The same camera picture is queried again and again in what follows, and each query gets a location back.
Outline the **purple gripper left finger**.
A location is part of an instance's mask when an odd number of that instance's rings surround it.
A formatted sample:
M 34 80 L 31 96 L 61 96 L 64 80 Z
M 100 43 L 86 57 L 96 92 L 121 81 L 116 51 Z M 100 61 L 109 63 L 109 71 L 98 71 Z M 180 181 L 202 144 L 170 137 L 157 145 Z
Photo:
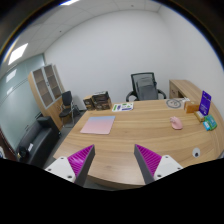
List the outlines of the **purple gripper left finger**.
M 90 145 L 69 157 L 59 157 L 46 171 L 83 187 L 94 156 L 95 145 Z

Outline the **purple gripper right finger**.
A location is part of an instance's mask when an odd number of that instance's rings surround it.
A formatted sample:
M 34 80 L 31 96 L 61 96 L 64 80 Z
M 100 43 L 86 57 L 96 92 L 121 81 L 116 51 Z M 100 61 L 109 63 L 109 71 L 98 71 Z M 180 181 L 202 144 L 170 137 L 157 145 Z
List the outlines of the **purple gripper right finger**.
M 134 146 L 134 155 L 145 184 L 152 183 L 182 169 L 182 166 L 171 156 L 160 156 L 138 144 Z

